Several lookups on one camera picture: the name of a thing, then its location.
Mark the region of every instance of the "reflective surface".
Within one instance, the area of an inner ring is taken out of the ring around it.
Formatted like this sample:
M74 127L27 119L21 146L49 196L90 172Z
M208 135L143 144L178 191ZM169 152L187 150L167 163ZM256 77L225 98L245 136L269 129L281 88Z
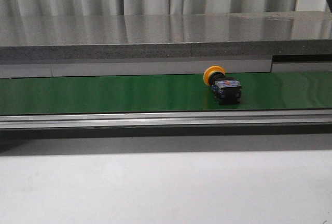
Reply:
M219 105L201 74L0 80L0 114L331 108L331 72L228 74L240 104Z
M327 54L331 28L317 11L0 17L0 61Z

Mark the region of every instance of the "conveyor belt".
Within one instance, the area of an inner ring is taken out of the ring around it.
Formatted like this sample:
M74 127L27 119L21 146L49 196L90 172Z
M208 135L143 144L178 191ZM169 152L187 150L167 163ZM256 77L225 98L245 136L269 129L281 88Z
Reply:
M331 121L331 72L228 75L240 104L219 105L200 74L1 79L0 128Z

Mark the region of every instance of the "green conveyor belt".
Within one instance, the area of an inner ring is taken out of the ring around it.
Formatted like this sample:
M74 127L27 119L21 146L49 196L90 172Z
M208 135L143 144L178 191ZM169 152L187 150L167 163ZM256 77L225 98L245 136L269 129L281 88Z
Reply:
M201 74L0 79L0 115L332 107L331 72L227 75L240 104L219 105Z

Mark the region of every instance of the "metal rail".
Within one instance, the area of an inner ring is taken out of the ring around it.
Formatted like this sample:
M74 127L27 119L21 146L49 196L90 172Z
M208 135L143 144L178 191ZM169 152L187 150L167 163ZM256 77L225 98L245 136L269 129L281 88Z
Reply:
M0 116L0 130L202 124L331 123L332 109Z

